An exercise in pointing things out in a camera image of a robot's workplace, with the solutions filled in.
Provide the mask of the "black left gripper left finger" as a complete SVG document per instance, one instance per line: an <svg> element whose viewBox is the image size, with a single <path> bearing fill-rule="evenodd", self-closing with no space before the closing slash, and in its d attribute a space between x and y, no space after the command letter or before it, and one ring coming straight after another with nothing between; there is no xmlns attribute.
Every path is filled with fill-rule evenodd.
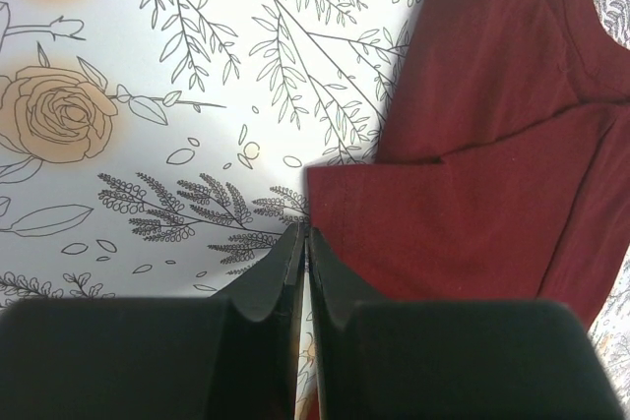
<svg viewBox="0 0 630 420"><path fill-rule="evenodd" d="M1 316L5 419L290 419L301 228L208 298L28 299Z"/></svg>

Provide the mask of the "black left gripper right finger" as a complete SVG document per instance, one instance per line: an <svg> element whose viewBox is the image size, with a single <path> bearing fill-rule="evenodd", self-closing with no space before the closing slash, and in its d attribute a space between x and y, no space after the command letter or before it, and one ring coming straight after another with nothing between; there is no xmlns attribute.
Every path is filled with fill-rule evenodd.
<svg viewBox="0 0 630 420"><path fill-rule="evenodd" d="M323 419L620 419L586 332L545 300L402 302L308 237Z"/></svg>

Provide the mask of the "dark red t-shirt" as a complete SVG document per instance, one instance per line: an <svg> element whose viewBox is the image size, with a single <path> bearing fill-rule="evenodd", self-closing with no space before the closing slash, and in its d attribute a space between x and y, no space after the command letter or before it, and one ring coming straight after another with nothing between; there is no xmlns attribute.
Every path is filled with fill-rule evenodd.
<svg viewBox="0 0 630 420"><path fill-rule="evenodd" d="M594 0L424 0L374 162L307 187L385 297L545 300L586 330L629 245L629 53Z"/></svg>

